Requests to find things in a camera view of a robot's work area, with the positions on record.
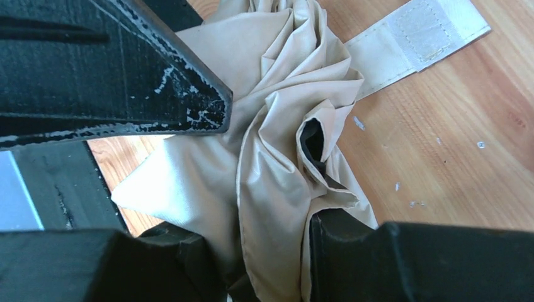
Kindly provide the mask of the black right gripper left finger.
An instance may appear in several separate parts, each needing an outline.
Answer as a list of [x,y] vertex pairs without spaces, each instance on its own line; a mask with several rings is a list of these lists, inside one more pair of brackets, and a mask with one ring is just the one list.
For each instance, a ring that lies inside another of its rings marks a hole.
[[204,238],[168,223],[106,239],[84,301],[227,301]]

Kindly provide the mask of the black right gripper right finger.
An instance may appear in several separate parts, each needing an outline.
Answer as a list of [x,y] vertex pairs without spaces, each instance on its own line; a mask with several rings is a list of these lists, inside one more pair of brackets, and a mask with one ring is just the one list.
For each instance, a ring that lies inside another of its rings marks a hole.
[[310,221],[312,301],[412,301],[397,223],[372,229],[345,210]]

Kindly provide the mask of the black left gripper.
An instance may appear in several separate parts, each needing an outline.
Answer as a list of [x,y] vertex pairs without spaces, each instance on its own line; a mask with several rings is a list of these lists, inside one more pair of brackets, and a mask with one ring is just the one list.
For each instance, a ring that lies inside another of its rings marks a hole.
[[232,91],[177,31],[186,1],[2,1],[1,149],[228,130]]

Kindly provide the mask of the beige umbrella with black shaft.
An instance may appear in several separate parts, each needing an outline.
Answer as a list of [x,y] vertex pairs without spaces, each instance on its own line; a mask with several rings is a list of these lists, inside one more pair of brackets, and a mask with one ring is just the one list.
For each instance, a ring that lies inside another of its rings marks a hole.
[[163,140],[111,198],[201,235],[233,299],[309,301],[312,215],[378,225],[337,145],[353,106],[490,29],[470,1],[409,1],[342,42],[317,1],[221,1],[178,37],[233,91],[229,129]]

